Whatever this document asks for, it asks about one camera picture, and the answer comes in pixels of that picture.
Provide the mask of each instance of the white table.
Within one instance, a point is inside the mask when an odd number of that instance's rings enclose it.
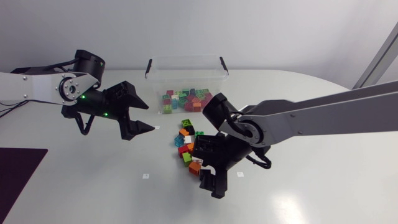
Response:
[[[292,72],[229,74],[222,92],[236,108],[346,91]],[[199,188],[174,146],[183,119],[206,134],[216,129],[201,113],[157,114],[143,70],[106,71],[103,87],[124,80],[150,106],[131,108],[131,119],[160,129],[124,141],[117,122],[95,118],[83,136],[61,106],[40,103],[0,119],[1,147],[49,149],[5,223],[398,223],[398,133],[290,138],[267,153],[270,170],[247,160],[230,169],[219,200]]]

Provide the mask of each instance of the colorful cube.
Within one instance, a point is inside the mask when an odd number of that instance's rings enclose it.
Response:
[[[192,156],[188,152],[182,154],[182,159],[184,160],[185,167],[188,167],[189,164],[192,162]]]
[[[200,112],[201,111],[201,104],[200,103],[194,103],[193,104],[193,112]]]
[[[189,89],[183,89],[182,93],[185,93],[188,96],[189,95]]]
[[[185,107],[185,104],[188,102],[188,100],[186,100],[186,99],[179,99],[179,101],[178,101],[178,106],[179,107],[181,107],[181,108],[184,108]]]
[[[182,134],[179,134],[175,139],[174,139],[174,144],[177,147],[181,147],[184,145],[184,136]]]
[[[198,135],[204,135],[205,133],[203,132],[203,131],[195,131],[195,138],[198,136]]]
[[[163,114],[172,113],[172,105],[163,105]]]
[[[195,89],[190,89],[189,94],[196,96],[197,93],[196,93]]]
[[[179,133],[182,134],[183,136],[189,136],[189,132],[185,130],[185,128],[182,128]]]
[[[173,90],[167,90],[166,94],[171,97],[172,95],[174,95],[174,91]]]
[[[185,103],[185,106],[184,106],[184,109],[185,109],[186,111],[192,112],[192,111],[193,111],[193,103],[191,103],[191,102],[186,102],[186,103]]]
[[[189,167],[189,172],[191,174],[193,174],[197,177],[199,176],[200,168],[201,168],[201,165],[199,163],[191,162],[188,167]]]
[[[172,109],[177,109],[178,103],[176,99],[172,99]]]
[[[164,99],[163,100],[163,105],[171,105],[172,104],[172,99]]]
[[[187,145],[178,148],[178,155],[180,156],[180,158],[182,158],[182,154],[186,152],[189,153],[189,148]]]
[[[183,128],[188,127],[188,126],[192,126],[192,123],[189,119],[185,119],[181,121],[181,125]]]

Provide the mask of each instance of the green cube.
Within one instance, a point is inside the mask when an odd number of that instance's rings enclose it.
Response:
[[[191,162],[192,162],[192,156],[191,156],[191,154],[189,154],[189,152],[184,152],[182,154],[182,159],[184,160],[185,167],[188,167],[189,164],[191,164]]]
[[[204,135],[205,133],[203,132],[203,131],[195,131],[195,138],[198,136],[198,135]]]
[[[181,108],[184,108],[186,102],[188,102],[187,99],[179,99],[178,106],[181,107]]]
[[[188,126],[192,126],[192,123],[191,123],[191,121],[189,119],[182,120],[181,124],[182,124],[183,128],[186,128]]]
[[[172,113],[172,105],[163,105],[163,114]]]

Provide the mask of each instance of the transparent plastic container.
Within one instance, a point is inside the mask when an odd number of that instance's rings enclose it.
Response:
[[[154,57],[149,60],[145,79],[155,91],[163,114],[201,112],[220,92],[228,69],[223,58],[215,55]]]

